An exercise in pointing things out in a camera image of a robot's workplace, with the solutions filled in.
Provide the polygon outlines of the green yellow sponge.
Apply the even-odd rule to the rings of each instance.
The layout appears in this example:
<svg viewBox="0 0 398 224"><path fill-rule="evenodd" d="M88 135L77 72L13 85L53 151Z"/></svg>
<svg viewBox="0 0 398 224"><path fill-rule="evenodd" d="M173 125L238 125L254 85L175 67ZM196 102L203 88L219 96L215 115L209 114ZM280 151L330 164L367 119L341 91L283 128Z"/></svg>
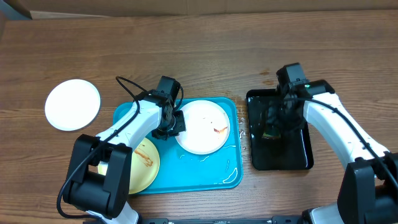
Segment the green yellow sponge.
<svg viewBox="0 0 398 224"><path fill-rule="evenodd" d="M278 127L266 126L262 134L262 137L266 139L279 139L281 135Z"/></svg>

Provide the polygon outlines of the white plate with sauce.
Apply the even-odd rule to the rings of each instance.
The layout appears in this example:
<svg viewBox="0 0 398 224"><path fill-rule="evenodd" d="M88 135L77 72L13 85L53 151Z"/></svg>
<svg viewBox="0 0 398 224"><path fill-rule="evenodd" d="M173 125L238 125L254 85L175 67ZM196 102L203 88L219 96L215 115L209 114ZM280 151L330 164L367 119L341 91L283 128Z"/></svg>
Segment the white plate with sauce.
<svg viewBox="0 0 398 224"><path fill-rule="evenodd" d="M61 131L76 131L96 118L100 106L100 93L92 83L72 79L60 83L49 93L45 117Z"/></svg>

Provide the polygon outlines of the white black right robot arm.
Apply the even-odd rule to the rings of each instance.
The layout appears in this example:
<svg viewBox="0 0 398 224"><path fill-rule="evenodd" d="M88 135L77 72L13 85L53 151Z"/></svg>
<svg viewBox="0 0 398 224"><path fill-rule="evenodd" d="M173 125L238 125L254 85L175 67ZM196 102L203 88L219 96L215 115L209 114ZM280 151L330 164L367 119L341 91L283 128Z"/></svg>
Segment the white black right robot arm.
<svg viewBox="0 0 398 224"><path fill-rule="evenodd" d="M266 134L288 135L309 123L345 170L336 202L304 211L303 223L397 223L397 154L355 121L326 81L280 83L276 92Z"/></svg>

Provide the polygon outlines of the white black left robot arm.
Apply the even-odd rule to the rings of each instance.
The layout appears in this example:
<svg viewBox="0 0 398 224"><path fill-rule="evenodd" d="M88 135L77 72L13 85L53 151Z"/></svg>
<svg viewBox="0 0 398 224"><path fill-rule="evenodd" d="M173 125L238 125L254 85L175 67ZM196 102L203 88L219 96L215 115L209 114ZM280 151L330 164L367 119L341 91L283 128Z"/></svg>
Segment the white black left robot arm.
<svg viewBox="0 0 398 224"><path fill-rule="evenodd" d="M149 133L166 140L185 130L179 109L181 87L143 91L131 110L97 136L82 134L73 145L68 172L57 196L57 211L67 219L97 223L139 223L127 202L132 153Z"/></svg>

